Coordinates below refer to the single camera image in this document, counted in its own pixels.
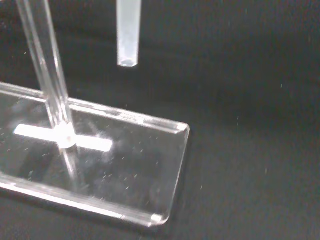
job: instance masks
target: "clear tube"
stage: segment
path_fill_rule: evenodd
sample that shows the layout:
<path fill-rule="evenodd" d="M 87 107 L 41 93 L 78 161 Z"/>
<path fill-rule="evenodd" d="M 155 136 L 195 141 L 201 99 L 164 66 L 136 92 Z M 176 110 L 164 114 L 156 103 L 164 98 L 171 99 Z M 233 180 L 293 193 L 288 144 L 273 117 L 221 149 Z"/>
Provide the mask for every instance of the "clear tube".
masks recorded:
<path fill-rule="evenodd" d="M 138 64 L 142 0 L 116 1 L 117 63 L 122 67 Z"/>
<path fill-rule="evenodd" d="M 16 0 L 35 72 L 60 148 L 72 147 L 75 131 L 48 0 Z"/>

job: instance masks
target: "frosted tube end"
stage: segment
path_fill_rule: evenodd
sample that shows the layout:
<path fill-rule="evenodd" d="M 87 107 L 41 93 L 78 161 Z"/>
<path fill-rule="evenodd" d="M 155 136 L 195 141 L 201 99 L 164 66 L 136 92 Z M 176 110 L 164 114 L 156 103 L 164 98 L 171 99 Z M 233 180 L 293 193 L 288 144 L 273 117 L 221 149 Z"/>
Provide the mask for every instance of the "frosted tube end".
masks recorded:
<path fill-rule="evenodd" d="M 61 149 L 71 148 L 76 144 L 76 133 L 73 124 L 61 123 L 54 129 L 56 142 Z"/>
<path fill-rule="evenodd" d="M 118 65 L 121 67 L 132 68 L 138 65 L 138 61 L 133 59 L 122 59 L 118 61 Z"/>

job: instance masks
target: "clear acrylic stand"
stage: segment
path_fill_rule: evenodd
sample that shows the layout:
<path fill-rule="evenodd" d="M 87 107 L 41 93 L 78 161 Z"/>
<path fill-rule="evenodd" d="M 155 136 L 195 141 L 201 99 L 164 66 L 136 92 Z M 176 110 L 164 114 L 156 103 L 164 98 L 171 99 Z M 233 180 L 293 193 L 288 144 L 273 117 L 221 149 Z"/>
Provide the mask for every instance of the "clear acrylic stand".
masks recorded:
<path fill-rule="evenodd" d="M 17 4 L 42 91 L 0 83 L 0 187 L 147 227 L 164 224 L 189 126 L 69 98 L 48 0 Z"/>

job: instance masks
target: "vertical clear rod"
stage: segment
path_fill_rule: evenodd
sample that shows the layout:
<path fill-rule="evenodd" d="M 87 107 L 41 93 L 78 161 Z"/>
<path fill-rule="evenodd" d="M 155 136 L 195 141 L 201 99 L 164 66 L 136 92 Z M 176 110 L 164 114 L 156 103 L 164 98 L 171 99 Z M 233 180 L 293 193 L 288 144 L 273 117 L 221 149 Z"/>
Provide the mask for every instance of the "vertical clear rod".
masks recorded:
<path fill-rule="evenodd" d="M 142 0 L 116 0 L 117 64 L 138 64 Z"/>
<path fill-rule="evenodd" d="M 57 143 L 62 149 L 70 148 L 76 143 L 75 131 L 48 0 L 16 2 Z"/>

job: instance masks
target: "clear plastic base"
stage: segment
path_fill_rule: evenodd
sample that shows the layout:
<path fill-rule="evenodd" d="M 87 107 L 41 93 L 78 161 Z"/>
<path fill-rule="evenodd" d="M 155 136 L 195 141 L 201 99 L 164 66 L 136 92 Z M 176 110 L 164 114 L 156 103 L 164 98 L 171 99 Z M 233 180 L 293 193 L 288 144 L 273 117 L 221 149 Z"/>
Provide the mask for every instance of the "clear plastic base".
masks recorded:
<path fill-rule="evenodd" d="M 76 145 L 58 148 L 40 91 L 0 83 L 0 187 L 151 227 L 170 217 L 185 123 L 69 99 Z"/>

